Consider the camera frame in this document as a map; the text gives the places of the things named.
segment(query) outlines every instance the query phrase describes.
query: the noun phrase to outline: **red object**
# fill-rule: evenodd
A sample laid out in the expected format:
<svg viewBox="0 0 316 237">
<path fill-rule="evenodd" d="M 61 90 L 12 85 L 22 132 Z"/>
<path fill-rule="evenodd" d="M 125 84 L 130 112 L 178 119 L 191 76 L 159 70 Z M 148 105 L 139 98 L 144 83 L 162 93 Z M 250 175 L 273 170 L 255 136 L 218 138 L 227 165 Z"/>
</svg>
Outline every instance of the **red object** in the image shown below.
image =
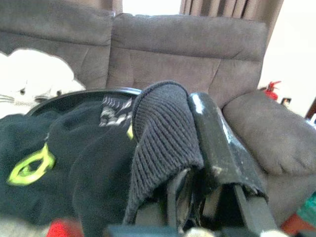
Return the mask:
<svg viewBox="0 0 316 237">
<path fill-rule="evenodd" d="M 274 93 L 274 89 L 275 88 L 275 84 L 280 83 L 281 81 L 275 81 L 275 82 L 270 82 L 267 89 L 264 90 L 264 93 L 266 94 L 266 96 L 270 97 L 273 100 L 277 100 L 277 94 Z"/>
<path fill-rule="evenodd" d="M 78 222 L 58 220 L 51 223 L 46 237 L 83 237 L 83 233 Z"/>
<path fill-rule="evenodd" d="M 315 231 L 316 229 L 309 223 L 303 221 L 297 214 L 290 216 L 282 225 L 281 229 L 289 234 L 295 235 L 302 230 Z"/>
</svg>

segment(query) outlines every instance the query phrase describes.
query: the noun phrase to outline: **gray knit fabric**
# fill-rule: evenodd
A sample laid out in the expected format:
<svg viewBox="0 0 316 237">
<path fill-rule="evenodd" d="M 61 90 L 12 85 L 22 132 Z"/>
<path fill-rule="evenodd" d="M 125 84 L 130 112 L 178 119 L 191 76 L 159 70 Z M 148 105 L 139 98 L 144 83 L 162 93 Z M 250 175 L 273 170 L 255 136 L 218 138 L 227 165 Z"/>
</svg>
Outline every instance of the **gray knit fabric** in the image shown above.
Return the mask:
<svg viewBox="0 0 316 237">
<path fill-rule="evenodd" d="M 160 82 L 145 89 L 133 109 L 135 151 L 124 224 L 153 191 L 187 167 L 203 167 L 188 94 L 179 84 Z"/>
</svg>

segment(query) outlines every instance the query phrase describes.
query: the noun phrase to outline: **fire extinguisher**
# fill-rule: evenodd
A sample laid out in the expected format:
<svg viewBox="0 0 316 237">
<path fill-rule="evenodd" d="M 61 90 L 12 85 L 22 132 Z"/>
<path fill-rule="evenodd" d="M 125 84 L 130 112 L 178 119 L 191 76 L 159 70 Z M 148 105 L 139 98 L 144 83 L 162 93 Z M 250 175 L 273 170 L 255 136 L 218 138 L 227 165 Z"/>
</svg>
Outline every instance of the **fire extinguisher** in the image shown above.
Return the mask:
<svg viewBox="0 0 316 237">
<path fill-rule="evenodd" d="M 280 83 L 281 81 L 275 81 L 275 82 L 270 82 L 268 87 L 264 90 L 264 93 L 266 96 L 270 97 L 273 100 L 277 100 L 277 94 L 274 93 L 274 89 L 277 89 L 275 87 L 275 84 Z"/>
</svg>

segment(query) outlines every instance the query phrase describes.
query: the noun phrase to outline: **gray sofa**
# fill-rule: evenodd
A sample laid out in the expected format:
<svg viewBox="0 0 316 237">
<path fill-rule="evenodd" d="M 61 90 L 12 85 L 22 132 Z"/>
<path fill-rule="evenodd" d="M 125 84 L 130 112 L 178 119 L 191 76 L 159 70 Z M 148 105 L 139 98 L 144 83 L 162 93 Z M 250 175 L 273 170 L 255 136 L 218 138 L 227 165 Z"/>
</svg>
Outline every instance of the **gray sofa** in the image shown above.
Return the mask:
<svg viewBox="0 0 316 237">
<path fill-rule="evenodd" d="M 0 1 L 0 51 L 57 55 L 87 89 L 172 79 L 208 93 L 257 161 L 280 225 L 316 190 L 316 131 L 256 90 L 266 36 L 263 23 L 232 18 L 114 17 L 60 0 Z"/>
</svg>

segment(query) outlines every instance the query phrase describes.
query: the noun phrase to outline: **sofa backrest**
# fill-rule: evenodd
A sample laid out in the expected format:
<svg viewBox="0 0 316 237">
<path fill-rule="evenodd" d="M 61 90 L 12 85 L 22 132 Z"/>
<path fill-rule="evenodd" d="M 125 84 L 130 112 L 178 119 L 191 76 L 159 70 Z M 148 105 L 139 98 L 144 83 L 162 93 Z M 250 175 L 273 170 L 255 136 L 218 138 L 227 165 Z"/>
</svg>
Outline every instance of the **sofa backrest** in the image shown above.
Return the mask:
<svg viewBox="0 0 316 237">
<path fill-rule="evenodd" d="M 59 56 L 86 88 L 105 87 L 112 18 L 63 0 L 1 0 L 0 51 L 23 47 Z"/>
<path fill-rule="evenodd" d="M 114 18 L 107 87 L 144 88 L 172 79 L 220 107 L 253 91 L 266 48 L 265 24 L 232 18 Z"/>
</svg>

